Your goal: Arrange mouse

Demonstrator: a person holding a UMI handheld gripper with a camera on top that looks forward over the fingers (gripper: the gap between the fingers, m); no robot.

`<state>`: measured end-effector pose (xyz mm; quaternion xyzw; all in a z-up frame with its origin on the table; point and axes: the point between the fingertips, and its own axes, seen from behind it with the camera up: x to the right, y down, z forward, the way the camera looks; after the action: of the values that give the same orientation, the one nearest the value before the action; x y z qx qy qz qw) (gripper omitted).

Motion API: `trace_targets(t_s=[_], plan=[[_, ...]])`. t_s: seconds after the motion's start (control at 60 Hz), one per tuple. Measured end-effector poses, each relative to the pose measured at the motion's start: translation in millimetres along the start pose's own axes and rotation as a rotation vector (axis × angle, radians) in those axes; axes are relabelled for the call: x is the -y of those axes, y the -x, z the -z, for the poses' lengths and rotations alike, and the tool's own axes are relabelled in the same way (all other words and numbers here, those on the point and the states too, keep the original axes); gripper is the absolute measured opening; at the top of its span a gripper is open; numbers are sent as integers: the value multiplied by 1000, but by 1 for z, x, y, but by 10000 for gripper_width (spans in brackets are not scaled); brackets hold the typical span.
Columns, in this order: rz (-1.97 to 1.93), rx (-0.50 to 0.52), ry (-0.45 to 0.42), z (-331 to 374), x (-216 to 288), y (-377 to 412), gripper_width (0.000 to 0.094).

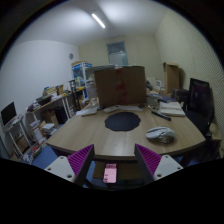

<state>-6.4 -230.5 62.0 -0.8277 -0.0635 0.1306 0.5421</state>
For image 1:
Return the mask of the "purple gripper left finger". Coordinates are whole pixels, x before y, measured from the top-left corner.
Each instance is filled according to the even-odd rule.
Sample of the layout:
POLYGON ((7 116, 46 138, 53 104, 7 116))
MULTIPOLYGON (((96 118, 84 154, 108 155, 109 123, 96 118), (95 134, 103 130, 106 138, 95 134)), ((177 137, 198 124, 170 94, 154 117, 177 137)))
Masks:
POLYGON ((91 144, 69 156, 59 156, 45 171, 83 186, 94 155, 94 145, 91 144))

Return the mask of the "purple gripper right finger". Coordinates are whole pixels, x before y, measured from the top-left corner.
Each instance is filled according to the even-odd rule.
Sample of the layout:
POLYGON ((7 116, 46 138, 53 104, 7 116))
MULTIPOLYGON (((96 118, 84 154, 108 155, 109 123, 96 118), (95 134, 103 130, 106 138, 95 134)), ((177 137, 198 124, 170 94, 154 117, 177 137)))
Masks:
POLYGON ((146 184, 183 169, 171 156, 161 156, 139 144, 135 145, 134 154, 146 184))

